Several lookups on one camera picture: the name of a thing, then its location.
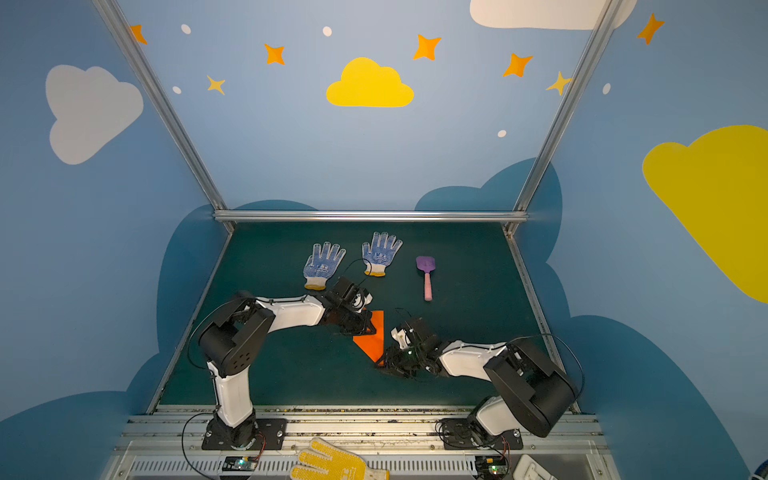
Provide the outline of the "orange square paper sheet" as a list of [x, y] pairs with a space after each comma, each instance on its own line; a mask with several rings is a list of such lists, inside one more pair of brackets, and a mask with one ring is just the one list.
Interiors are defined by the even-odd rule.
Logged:
[[385, 344], [385, 317], [383, 311], [373, 311], [371, 318], [374, 334], [358, 335], [353, 337], [353, 342], [367, 355], [367, 357], [377, 364], [384, 355]]

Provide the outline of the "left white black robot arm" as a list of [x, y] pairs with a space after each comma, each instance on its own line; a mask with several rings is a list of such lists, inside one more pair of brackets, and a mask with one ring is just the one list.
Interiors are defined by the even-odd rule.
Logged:
[[368, 308], [369, 291], [341, 278], [332, 289], [294, 298], [239, 293], [212, 313], [197, 343], [216, 399], [201, 448], [212, 451], [280, 450], [287, 421], [259, 420], [251, 400], [249, 369], [269, 334], [296, 327], [335, 325], [373, 360], [383, 355], [384, 314]]

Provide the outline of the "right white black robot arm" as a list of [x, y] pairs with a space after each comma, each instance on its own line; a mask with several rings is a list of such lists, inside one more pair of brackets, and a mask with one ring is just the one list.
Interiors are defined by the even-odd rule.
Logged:
[[436, 423], [449, 449], [490, 448], [522, 429], [544, 438], [577, 402], [583, 387], [538, 348], [533, 335], [495, 344], [443, 341], [421, 318], [393, 329], [395, 344], [376, 366], [400, 378], [421, 372], [435, 377], [468, 377], [489, 382], [496, 394], [464, 419]]

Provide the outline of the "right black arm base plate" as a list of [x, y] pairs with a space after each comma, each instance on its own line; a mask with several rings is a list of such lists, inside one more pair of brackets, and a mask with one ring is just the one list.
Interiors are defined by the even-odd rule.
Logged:
[[436, 422], [435, 432], [448, 450], [491, 448], [499, 451], [522, 450], [523, 440], [518, 429], [492, 435], [478, 422], [467, 418], [444, 418]]

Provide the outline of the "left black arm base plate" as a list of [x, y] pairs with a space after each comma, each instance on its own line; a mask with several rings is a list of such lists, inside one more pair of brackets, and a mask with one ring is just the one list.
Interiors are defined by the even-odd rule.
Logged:
[[203, 436], [203, 450], [246, 451], [280, 450], [287, 421], [282, 418], [256, 419], [251, 416], [237, 427], [226, 425], [218, 416], [212, 418]]

